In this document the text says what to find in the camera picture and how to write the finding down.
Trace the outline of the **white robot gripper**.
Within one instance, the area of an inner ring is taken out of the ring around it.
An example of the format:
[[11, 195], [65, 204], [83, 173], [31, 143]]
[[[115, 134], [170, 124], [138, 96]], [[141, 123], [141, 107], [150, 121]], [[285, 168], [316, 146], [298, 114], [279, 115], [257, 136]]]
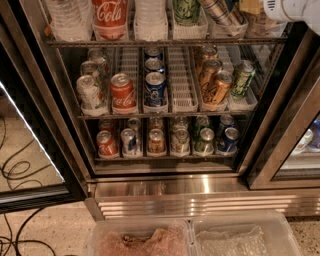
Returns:
[[259, 15], [263, 11], [276, 21], [303, 21], [320, 35], [320, 0], [239, 0], [241, 11]]

